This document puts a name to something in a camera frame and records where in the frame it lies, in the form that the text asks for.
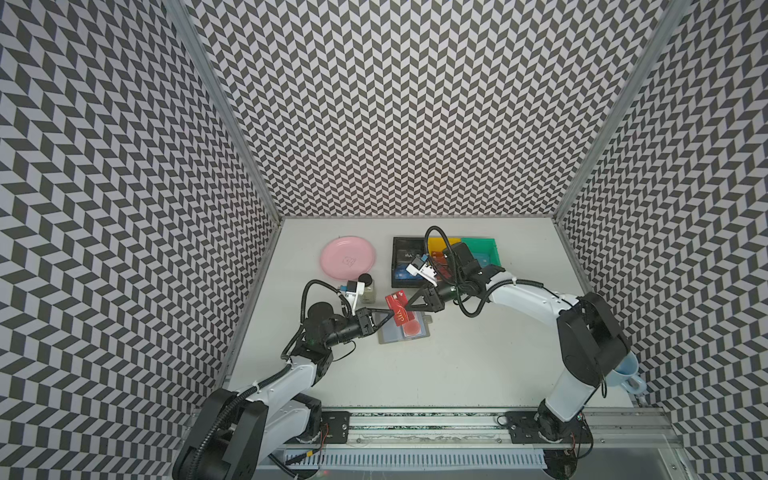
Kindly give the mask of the grey card holder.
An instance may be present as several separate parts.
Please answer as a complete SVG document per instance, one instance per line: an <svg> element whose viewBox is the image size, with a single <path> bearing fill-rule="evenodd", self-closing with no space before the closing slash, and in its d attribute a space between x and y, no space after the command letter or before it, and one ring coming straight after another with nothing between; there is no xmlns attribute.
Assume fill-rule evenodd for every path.
<svg viewBox="0 0 768 480"><path fill-rule="evenodd" d="M396 325L394 320L389 320L378 331L378 341L385 345L427 338L430 336L431 323L432 318L423 312L415 312L414 319L401 326Z"/></svg>

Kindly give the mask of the red VIP credit card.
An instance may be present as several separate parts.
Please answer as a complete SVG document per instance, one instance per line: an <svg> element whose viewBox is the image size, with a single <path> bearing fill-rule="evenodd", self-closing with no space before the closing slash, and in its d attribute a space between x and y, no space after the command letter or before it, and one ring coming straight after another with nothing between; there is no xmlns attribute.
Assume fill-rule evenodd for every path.
<svg viewBox="0 0 768 480"><path fill-rule="evenodd" d="M398 325L412 320L412 314L407 310L408 299L403 290L387 295L385 301L392 311L393 318Z"/></svg>

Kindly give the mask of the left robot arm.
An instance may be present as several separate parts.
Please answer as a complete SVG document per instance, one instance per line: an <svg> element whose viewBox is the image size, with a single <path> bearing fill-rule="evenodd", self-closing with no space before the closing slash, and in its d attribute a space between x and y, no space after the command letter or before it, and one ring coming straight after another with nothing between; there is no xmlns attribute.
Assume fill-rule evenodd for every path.
<svg viewBox="0 0 768 480"><path fill-rule="evenodd" d="M333 348L374 335L394 317L378 308L328 302L302 313L300 326L275 374L236 390L220 388L203 403L172 467L173 479L250 479L256 468L291 439L320 434L322 402L306 391L333 363Z"/></svg>

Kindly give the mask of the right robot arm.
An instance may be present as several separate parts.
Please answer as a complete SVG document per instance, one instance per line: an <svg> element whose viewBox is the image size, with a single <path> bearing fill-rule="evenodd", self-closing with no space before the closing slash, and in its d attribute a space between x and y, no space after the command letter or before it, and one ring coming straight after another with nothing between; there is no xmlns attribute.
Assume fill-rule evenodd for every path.
<svg viewBox="0 0 768 480"><path fill-rule="evenodd" d="M554 328L564 371L535 412L508 413L507 428L514 443L523 441L525 430L551 444L586 440L584 407L597 391L607 390L610 372L631 352L631 342L607 302L593 292L559 294L501 266L483 266L462 242L448 246L444 255L445 270L434 266L428 254L407 265L409 274L425 281L407 308L436 313L454 301L466 317L476 318L493 304Z"/></svg>

